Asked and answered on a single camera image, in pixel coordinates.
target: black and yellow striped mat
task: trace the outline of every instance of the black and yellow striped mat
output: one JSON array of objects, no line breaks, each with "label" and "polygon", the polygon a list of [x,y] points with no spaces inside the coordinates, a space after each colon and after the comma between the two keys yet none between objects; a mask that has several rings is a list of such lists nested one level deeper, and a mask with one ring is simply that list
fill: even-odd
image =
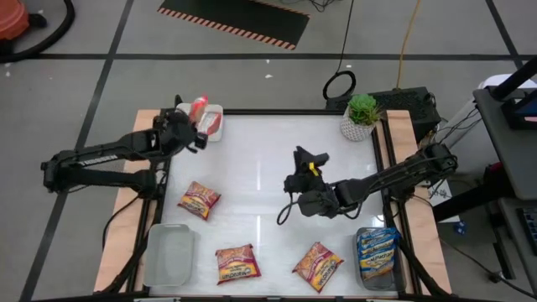
[{"label": "black and yellow striped mat", "polygon": [[306,13],[254,0],[165,0],[159,13],[289,50],[310,20]]}]

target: red bucket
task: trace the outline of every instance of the red bucket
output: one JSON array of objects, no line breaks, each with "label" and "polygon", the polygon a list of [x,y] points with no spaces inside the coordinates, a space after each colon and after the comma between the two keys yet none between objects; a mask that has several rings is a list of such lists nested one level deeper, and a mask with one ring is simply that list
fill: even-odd
[{"label": "red bucket", "polygon": [[28,26],[28,12],[19,0],[0,0],[0,39],[17,38]]}]

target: black electronics box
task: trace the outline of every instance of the black electronics box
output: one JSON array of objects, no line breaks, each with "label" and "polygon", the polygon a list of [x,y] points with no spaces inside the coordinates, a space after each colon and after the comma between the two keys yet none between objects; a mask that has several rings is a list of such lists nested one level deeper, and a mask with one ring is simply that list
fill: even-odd
[{"label": "black electronics box", "polygon": [[[434,97],[431,97],[425,87],[381,91],[368,95],[377,100],[377,105],[381,110],[408,110],[414,127],[416,143],[421,141],[441,121],[433,101]],[[326,101],[326,110],[338,110],[343,114],[350,100],[349,96],[329,99]]]}]

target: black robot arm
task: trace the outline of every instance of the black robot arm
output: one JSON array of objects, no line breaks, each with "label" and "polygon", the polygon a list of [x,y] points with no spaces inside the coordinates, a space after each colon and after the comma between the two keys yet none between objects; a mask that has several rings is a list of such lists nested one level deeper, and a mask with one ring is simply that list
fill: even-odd
[{"label": "black robot arm", "polygon": [[151,129],[126,134],[113,143],[57,153],[51,160],[41,164],[43,184],[50,192],[56,193],[78,185],[129,187],[137,191],[140,197],[150,197],[157,188],[154,171],[146,169],[123,173],[87,167],[119,159],[147,159],[160,163],[183,148],[197,152],[191,147],[192,144],[204,149],[207,135],[198,133],[196,125],[184,112],[166,112],[163,116],[155,117]]},{"label": "black robot arm", "polygon": [[314,156],[301,147],[295,151],[297,169],[293,175],[287,176],[284,191],[290,194],[302,193],[296,203],[304,216],[333,218],[338,214],[346,214],[356,210],[370,194],[382,189],[389,189],[395,198],[408,198],[420,182],[429,180],[435,183],[457,168],[456,156],[444,144],[433,143],[404,162],[364,179],[340,180],[328,184],[319,171],[319,167],[327,160],[327,154]]}]

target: white pot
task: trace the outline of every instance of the white pot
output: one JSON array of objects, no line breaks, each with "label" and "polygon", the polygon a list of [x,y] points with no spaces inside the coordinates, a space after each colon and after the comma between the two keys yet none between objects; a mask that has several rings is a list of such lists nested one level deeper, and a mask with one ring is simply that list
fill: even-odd
[{"label": "white pot", "polygon": [[353,142],[361,142],[371,135],[371,132],[375,128],[375,125],[365,126],[355,124],[349,117],[349,107],[345,110],[343,120],[341,121],[340,129],[343,136],[352,140]]}]

